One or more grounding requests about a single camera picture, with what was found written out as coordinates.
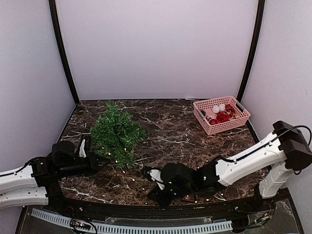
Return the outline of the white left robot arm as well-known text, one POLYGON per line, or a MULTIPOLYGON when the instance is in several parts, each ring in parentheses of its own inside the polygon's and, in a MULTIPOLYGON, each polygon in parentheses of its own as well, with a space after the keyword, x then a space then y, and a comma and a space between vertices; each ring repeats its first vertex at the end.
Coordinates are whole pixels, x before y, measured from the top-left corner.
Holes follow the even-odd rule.
POLYGON ((0 175, 0 207, 48 205, 59 213, 69 208, 59 181, 71 176, 91 176, 107 161, 91 152, 83 141, 78 150, 70 141, 52 146, 50 154, 30 159, 22 167, 0 175))

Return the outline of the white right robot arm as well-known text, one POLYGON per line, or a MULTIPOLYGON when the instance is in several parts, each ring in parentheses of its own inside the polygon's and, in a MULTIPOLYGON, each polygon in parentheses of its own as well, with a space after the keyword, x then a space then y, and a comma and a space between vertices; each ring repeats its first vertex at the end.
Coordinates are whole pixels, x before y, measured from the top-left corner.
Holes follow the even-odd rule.
POLYGON ((145 166, 142 174, 156 184, 147 197, 161 207, 187 195, 212 197, 245 176, 271 166, 249 200, 249 208, 258 212, 292 174, 297 175, 311 165, 312 140, 305 139, 302 128, 303 125, 277 121, 273 131, 254 146, 229 158, 218 156, 197 169, 182 163, 167 163, 161 169, 145 166))

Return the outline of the small green christmas tree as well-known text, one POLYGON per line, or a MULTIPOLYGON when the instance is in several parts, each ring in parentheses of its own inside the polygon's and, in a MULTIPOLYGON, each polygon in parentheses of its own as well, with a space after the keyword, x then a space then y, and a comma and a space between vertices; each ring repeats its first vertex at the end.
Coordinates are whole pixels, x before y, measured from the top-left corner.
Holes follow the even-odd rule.
POLYGON ((133 168, 134 150, 148 136, 148 132, 133 121, 133 116, 120 110, 114 101, 106 104, 106 111, 97 118, 90 134, 94 152, 115 161, 120 169, 133 168))

